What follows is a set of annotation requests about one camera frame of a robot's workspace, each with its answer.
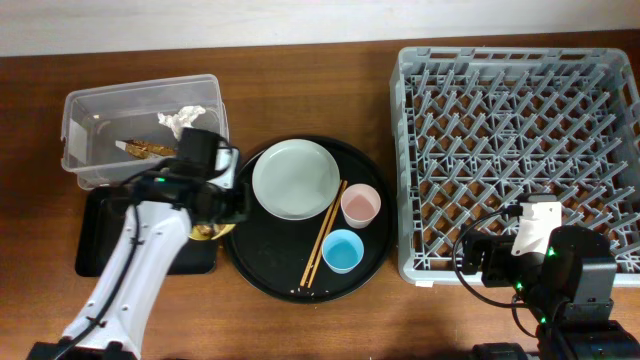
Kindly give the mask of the blue cup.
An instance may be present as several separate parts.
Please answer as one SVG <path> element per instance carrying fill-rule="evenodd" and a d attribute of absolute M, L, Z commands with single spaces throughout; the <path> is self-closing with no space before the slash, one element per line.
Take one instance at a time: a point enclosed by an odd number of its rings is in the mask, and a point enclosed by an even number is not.
<path fill-rule="evenodd" d="M 339 229 L 332 231 L 322 245 L 322 258 L 337 274 L 351 272 L 364 257 L 364 244 L 353 231 Z"/>

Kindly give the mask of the pink cup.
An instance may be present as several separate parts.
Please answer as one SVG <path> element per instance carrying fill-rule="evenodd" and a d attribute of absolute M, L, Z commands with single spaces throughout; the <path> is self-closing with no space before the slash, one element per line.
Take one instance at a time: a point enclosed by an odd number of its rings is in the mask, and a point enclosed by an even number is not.
<path fill-rule="evenodd" d="M 347 187 L 340 202 L 346 223 L 355 229 L 367 227 L 379 213 L 381 205 L 379 193 L 367 184 Z"/>

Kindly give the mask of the brown food wrapper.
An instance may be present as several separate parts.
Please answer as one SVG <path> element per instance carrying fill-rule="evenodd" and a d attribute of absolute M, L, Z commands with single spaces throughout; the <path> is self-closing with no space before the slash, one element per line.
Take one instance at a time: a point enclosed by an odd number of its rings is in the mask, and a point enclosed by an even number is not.
<path fill-rule="evenodd" d="M 176 154 L 174 148 L 141 140 L 116 140 L 115 146 L 137 159 L 162 158 Z"/>

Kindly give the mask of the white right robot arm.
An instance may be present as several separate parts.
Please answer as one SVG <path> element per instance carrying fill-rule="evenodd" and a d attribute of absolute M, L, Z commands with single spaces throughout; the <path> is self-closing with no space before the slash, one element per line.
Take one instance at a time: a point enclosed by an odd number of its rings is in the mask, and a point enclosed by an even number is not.
<path fill-rule="evenodd" d="M 472 359 L 637 359 L 639 341 L 610 318 L 617 272 L 609 240 L 579 226 L 551 231 L 541 254 L 511 253 L 515 237 L 463 228 L 458 244 L 460 277 L 480 271 L 487 288 L 511 287 L 505 306 L 516 316 L 518 308 L 538 322 L 538 351 L 525 352 L 517 343 L 484 343 L 473 347 Z"/>

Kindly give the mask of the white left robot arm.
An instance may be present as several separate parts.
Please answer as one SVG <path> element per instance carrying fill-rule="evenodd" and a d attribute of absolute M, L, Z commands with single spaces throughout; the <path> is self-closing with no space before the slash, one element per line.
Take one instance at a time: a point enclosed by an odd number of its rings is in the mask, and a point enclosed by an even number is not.
<path fill-rule="evenodd" d="M 223 136 L 186 128 L 175 156 L 121 182 L 125 220 L 93 292 L 61 339 L 35 343 L 29 358 L 140 358 L 159 290 L 193 228 L 248 217 L 249 187 L 235 180 L 239 155 Z"/>

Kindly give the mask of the yellow bowl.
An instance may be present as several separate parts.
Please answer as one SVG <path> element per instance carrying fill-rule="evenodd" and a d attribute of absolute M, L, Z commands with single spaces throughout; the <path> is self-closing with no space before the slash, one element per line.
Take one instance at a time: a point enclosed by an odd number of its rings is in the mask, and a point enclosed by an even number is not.
<path fill-rule="evenodd" d="M 192 232 L 193 232 L 193 227 L 192 231 L 189 235 L 189 238 L 192 240 L 196 240 L 196 241 L 207 241 L 207 240 L 216 240 L 220 237 L 225 236 L 226 234 L 230 233 L 234 228 L 235 228 L 235 224 L 214 224 L 214 225 L 209 225 L 212 226 L 215 229 L 215 234 L 210 237 L 210 238 L 193 238 L 192 237 Z"/>

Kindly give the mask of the food scraps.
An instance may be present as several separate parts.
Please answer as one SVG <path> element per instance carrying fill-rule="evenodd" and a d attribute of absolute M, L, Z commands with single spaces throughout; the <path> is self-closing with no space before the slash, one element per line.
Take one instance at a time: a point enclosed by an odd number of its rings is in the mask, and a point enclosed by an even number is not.
<path fill-rule="evenodd" d="M 196 225 L 193 228 L 193 238 L 210 238 L 215 234 L 215 229 L 209 225 Z"/>

